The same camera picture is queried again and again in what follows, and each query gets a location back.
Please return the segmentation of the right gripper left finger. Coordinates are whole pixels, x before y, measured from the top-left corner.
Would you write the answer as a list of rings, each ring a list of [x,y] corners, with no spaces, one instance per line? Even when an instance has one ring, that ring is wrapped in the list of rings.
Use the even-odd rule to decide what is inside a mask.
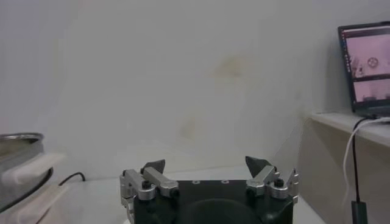
[[[119,176],[121,204],[130,207],[134,199],[150,201],[157,194],[166,198],[179,197],[179,182],[163,175],[165,160],[148,162],[140,169],[123,170]]]

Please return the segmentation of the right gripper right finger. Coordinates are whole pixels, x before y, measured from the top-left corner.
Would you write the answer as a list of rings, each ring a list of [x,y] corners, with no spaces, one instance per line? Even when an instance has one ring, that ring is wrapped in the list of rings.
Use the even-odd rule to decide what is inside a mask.
[[[252,156],[245,156],[245,162],[252,176],[246,181],[246,188],[255,197],[268,195],[276,200],[290,198],[293,203],[298,202],[299,174],[296,169],[280,173],[278,168],[266,159]]]

